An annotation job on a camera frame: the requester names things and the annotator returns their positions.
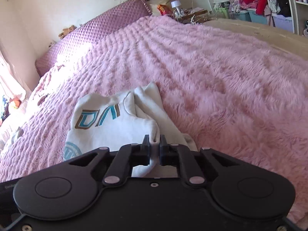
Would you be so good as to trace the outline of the small white table lamp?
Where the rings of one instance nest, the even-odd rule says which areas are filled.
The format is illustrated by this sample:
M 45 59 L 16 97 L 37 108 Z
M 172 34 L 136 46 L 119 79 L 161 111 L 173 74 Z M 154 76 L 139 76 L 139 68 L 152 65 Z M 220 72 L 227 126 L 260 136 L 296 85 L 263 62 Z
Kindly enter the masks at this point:
M 181 2 L 179 0 L 175 0 L 171 2 L 171 7 L 176 10 L 175 16 L 181 16 Z

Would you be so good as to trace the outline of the red snack bag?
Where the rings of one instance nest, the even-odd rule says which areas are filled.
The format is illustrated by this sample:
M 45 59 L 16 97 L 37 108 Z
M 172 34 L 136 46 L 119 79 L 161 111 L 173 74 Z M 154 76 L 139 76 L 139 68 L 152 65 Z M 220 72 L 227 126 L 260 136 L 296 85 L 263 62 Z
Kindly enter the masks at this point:
M 157 9 L 158 11 L 160 12 L 160 14 L 162 16 L 172 16 L 173 14 L 173 11 L 169 9 L 169 7 L 167 5 L 162 5 L 162 4 L 159 4 L 157 6 Z

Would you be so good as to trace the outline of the red clothes pile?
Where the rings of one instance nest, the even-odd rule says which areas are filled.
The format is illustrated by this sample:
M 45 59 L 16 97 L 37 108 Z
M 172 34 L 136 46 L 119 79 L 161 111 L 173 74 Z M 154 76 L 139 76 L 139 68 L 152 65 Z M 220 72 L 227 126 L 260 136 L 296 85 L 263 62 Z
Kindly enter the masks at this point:
M 257 15 L 264 15 L 267 0 L 243 0 L 242 7 L 244 9 L 254 8 Z

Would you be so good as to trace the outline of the pink curtain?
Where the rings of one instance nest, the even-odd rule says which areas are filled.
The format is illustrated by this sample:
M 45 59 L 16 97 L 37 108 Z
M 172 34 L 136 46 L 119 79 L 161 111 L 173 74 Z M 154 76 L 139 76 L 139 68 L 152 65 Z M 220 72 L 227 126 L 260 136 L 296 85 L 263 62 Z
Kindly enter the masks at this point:
M 27 97 L 27 89 L 20 83 L 20 78 L 5 55 L 5 48 L 1 42 L 1 87 L 5 96 L 11 100 L 24 101 Z

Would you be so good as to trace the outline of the lilac storage bin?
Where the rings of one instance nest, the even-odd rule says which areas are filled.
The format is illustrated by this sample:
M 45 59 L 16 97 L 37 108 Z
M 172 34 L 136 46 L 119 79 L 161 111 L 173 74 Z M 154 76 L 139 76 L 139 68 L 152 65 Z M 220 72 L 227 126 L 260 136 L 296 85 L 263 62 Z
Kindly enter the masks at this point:
M 272 17 L 274 19 L 274 24 L 276 28 L 280 28 L 294 33 L 292 17 L 285 17 L 283 15 L 278 15 L 278 14 L 272 14 Z

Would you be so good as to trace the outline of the brown teddy bear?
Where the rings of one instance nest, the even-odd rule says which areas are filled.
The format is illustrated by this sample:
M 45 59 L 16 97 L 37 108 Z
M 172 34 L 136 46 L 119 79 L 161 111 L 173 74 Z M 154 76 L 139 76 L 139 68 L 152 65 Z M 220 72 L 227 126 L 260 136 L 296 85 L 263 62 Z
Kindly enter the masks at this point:
M 77 29 L 76 26 L 72 25 L 69 28 L 64 28 L 62 30 L 62 33 L 59 34 L 59 38 L 63 39 L 65 38 L 68 34 L 70 34 L 71 32 L 73 32 L 75 29 Z

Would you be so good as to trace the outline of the teal storage bin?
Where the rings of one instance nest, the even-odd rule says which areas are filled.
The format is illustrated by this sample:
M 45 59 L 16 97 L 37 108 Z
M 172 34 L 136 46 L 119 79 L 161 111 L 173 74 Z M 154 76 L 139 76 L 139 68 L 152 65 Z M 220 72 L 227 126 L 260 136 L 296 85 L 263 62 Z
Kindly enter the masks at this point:
M 257 15 L 253 10 L 241 10 L 238 13 L 231 13 L 231 18 L 234 20 L 248 21 L 252 23 L 267 24 L 267 19 L 264 16 Z

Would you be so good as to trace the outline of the orange plush toy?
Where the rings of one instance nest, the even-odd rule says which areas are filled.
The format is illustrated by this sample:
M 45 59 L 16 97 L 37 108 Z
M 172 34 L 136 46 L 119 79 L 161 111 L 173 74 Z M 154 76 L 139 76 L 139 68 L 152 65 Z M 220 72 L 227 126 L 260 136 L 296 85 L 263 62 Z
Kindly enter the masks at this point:
M 8 106 L 8 109 L 9 110 L 16 110 L 20 107 L 21 105 L 21 101 L 19 98 L 17 97 L 14 97 L 12 99 L 9 100 L 9 106 Z

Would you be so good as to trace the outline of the pink fluffy bed blanket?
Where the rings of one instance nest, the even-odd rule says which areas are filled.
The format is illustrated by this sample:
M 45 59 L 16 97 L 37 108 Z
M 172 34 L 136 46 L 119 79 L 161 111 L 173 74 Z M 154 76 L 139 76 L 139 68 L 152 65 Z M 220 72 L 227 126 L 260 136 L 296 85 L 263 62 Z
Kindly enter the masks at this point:
M 169 17 L 143 17 L 60 57 L 29 99 L 23 136 L 1 153 L 1 181 L 62 161 L 83 96 L 150 82 L 198 147 L 288 178 L 296 190 L 289 218 L 307 216 L 307 61 L 254 37 Z

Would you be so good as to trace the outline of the white sweatshirt with teal print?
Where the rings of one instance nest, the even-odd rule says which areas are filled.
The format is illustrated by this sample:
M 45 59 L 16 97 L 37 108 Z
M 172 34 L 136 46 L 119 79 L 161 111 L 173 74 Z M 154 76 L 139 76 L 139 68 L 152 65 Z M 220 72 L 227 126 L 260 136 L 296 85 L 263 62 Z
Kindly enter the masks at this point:
M 177 176 L 174 167 L 159 165 L 161 135 L 168 143 L 197 151 L 193 138 L 181 133 L 164 110 L 154 82 L 112 96 L 88 94 L 75 106 L 63 159 L 67 161 L 103 146 L 118 151 L 124 145 L 142 143 L 145 135 L 152 145 L 150 163 L 134 167 L 134 177 Z

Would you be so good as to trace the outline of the white open wardrobe shelving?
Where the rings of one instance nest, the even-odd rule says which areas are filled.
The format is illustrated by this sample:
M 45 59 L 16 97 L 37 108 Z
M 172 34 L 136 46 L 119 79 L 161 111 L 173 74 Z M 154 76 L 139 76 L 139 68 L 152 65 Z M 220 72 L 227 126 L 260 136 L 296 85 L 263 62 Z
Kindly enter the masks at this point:
M 273 26 L 307 37 L 307 0 L 209 0 L 226 19 Z

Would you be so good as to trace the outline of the purple quilted headboard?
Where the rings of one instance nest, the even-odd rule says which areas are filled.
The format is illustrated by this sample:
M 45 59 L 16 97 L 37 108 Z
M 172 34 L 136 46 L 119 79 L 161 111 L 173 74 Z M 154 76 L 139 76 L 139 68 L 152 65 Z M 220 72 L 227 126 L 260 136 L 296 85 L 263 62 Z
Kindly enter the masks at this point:
M 69 59 L 86 45 L 98 43 L 107 35 L 152 15 L 145 0 L 127 0 L 98 15 L 69 33 L 35 61 L 39 76 L 47 73 L 57 62 Z

